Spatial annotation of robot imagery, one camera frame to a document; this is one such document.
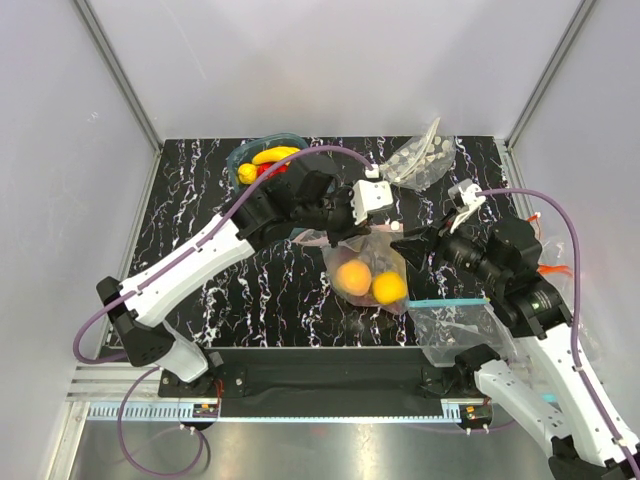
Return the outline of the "yellow lemon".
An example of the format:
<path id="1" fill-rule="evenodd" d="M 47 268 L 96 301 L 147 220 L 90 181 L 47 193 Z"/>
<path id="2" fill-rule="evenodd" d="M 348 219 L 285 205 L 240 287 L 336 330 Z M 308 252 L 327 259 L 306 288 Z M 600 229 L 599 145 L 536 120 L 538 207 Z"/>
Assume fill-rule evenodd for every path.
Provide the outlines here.
<path id="1" fill-rule="evenodd" d="M 399 273 L 394 271 L 377 275 L 373 279 L 371 288 L 374 299 L 381 305 L 398 302 L 408 295 L 406 281 Z"/>

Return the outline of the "pink zip top bag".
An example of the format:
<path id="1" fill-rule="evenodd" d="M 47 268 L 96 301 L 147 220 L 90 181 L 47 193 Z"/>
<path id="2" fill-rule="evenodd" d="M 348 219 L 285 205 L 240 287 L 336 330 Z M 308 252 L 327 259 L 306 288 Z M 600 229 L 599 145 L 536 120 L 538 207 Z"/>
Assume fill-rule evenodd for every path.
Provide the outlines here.
<path id="1" fill-rule="evenodd" d="M 294 242 L 321 250 L 326 276 L 339 297 L 354 306 L 400 315 L 408 308 L 406 262 L 391 243 L 402 234 L 403 225 L 392 221 L 374 225 L 369 234 L 344 240 L 335 247 L 325 233 L 315 230 L 303 231 Z"/>

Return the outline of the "orange peach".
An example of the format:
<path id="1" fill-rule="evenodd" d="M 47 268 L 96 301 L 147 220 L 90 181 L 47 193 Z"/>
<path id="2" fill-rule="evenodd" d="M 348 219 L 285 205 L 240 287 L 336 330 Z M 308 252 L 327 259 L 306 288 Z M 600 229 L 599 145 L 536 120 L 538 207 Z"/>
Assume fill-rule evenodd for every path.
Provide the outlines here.
<path id="1" fill-rule="evenodd" d="M 352 296 L 364 296 L 368 293 L 372 274 L 366 263 L 352 259 L 342 264 L 335 272 L 337 287 Z"/>

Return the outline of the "teal plastic fruit tray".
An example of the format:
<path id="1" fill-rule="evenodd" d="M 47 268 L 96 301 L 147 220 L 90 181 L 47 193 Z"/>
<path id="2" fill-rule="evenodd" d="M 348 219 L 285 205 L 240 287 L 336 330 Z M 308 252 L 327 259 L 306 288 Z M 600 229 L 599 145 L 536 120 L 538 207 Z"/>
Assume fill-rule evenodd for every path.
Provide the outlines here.
<path id="1" fill-rule="evenodd" d="M 272 165 L 308 147 L 302 137 L 280 133 L 254 139 L 235 148 L 227 157 L 227 171 L 234 190 L 232 202 Z"/>

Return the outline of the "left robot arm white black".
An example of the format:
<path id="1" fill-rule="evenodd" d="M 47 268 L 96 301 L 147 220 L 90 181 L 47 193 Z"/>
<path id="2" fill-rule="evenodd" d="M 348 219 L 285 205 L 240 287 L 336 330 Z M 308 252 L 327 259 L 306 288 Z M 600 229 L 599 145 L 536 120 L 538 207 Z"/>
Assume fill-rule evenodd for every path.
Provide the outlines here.
<path id="1" fill-rule="evenodd" d="M 301 165 L 266 173 L 166 257 L 124 280 L 99 281 L 102 313 L 128 362 L 167 370 L 193 395 L 208 394 L 216 382 L 211 361 L 167 315 L 215 275 L 296 228 L 323 231 L 331 244 L 368 233 L 372 214 L 392 202 L 387 184 L 361 179 L 336 187 L 334 180 L 332 171 Z"/>

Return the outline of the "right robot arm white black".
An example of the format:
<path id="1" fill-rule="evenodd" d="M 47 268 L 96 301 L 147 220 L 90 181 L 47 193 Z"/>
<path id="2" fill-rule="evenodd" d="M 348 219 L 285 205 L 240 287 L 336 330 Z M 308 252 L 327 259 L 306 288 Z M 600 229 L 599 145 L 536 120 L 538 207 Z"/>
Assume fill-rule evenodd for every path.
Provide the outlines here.
<path id="1" fill-rule="evenodd" d="M 416 229 L 391 244 L 417 269 L 446 263 L 480 281 L 493 314 L 539 369 L 555 404 L 516 379 L 489 345 L 457 354 L 457 390 L 497 401 L 544 451 L 556 479 L 636 479 L 639 438 L 619 416 L 575 336 L 576 310 L 539 271 L 542 246 L 529 222 L 508 218 L 486 242 L 450 219 Z"/>

